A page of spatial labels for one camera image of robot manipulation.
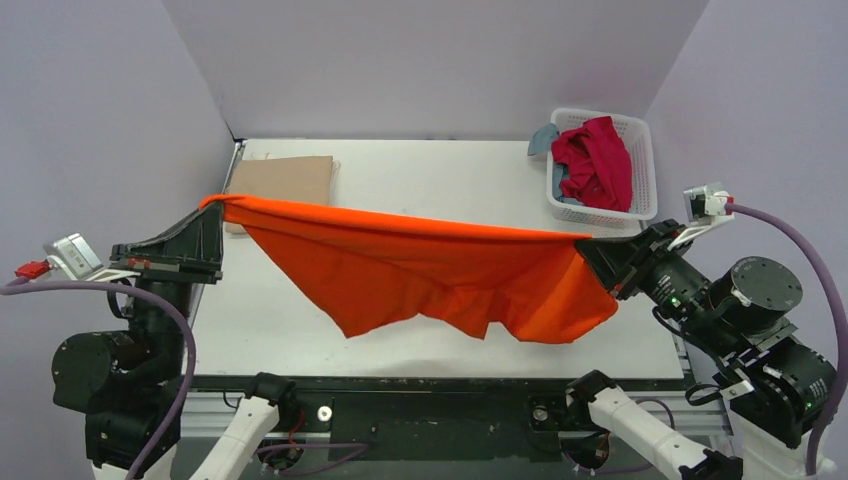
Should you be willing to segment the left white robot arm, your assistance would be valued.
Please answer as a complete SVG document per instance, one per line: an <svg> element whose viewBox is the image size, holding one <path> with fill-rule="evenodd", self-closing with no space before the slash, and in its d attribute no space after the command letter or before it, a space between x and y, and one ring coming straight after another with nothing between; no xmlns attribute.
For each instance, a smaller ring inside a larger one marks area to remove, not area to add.
<svg viewBox="0 0 848 480"><path fill-rule="evenodd" d="M115 245L105 268L66 281L105 292L126 323L71 336L52 360L53 401L84 415L86 455L99 479L171 473L197 360L195 291L222 276L223 214L213 202L151 239Z"/></svg>

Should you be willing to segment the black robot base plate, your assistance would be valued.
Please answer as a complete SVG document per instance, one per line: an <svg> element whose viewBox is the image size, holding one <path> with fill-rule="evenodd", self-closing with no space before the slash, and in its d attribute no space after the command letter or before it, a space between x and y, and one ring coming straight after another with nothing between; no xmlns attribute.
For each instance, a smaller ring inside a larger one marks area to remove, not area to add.
<svg viewBox="0 0 848 480"><path fill-rule="evenodd" d="M609 439L565 406L566 379L309 377L277 432L366 443L369 461L560 459L563 446L606 454Z"/></svg>

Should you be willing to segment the orange t shirt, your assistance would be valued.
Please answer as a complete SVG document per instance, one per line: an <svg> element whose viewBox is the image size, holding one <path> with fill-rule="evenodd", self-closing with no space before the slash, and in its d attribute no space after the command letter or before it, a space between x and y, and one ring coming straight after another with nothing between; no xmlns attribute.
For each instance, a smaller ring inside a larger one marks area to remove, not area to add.
<svg viewBox="0 0 848 480"><path fill-rule="evenodd" d="M564 344L612 317L616 300L575 233L459 223L218 194L242 226L347 337L423 315L483 338Z"/></svg>

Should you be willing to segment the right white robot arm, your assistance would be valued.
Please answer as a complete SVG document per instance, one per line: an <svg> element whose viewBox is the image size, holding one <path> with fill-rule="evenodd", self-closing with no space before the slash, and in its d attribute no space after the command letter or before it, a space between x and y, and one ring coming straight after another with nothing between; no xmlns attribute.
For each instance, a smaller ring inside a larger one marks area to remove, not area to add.
<svg viewBox="0 0 848 480"><path fill-rule="evenodd" d="M788 315L803 290L785 266L749 256L710 280L685 260L693 241L713 228L707 220L667 220L628 238L583 239L576 248L615 299L647 296L660 325L711 358L715 397L744 433L742 454L687 439L596 370L568 386L567 419L625 441L669 479L814 479L833 468L813 427L835 391L835 367L796 338Z"/></svg>

